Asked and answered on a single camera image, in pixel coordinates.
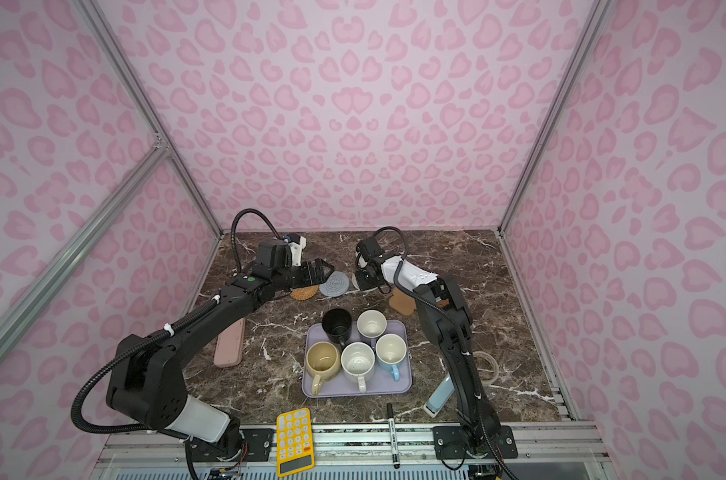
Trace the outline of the grey round coaster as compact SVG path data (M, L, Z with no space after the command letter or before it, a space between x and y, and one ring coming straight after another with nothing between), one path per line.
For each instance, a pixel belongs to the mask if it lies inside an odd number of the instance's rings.
M345 294L350 288L349 277L340 271L334 271L328 280L319 286L322 295L336 298Z

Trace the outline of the woven straw round coaster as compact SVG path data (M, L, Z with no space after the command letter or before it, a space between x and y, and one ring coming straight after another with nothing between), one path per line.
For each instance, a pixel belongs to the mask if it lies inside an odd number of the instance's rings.
M319 293L319 286L313 285L313 286L309 286L309 287L302 287L302 288L294 289L290 293L290 297L296 301L306 301L306 300L313 298L318 293Z

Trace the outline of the white lavender mug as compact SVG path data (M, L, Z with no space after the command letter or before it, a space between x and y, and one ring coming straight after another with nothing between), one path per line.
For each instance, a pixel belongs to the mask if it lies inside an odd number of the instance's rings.
M377 340L386 332L388 320L378 310L366 310L358 316L357 331L361 340L374 347Z

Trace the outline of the black mug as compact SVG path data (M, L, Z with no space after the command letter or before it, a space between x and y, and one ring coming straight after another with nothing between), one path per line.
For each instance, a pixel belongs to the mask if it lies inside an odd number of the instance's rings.
M321 321L322 329L328 340L342 349L350 341L352 331L352 315L343 308L328 310Z

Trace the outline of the light blue mug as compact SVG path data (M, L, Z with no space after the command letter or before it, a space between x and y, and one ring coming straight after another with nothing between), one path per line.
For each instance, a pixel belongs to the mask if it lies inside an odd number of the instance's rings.
M400 365L406 359L407 353L405 340L396 334L384 334L375 345L378 366L396 382L401 379Z

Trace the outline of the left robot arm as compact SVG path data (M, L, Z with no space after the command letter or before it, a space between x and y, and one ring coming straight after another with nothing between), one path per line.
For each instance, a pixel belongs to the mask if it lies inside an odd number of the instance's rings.
M296 262L286 240L262 242L255 261L234 274L191 318L120 343L107 405L137 421L141 430L176 432L234 455L243 442L239 420L191 396L184 369L222 332L278 293L320 285L333 272L320 258Z

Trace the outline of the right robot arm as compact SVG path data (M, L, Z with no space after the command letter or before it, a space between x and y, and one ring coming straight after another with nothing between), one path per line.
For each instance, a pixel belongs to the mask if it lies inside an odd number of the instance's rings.
M421 330L440 351L451 378L468 449L500 461L496 437L501 422L476 367L472 315L456 280L413 265L405 253L385 251L374 236L359 241L355 252L355 277L361 289L389 284L415 301Z

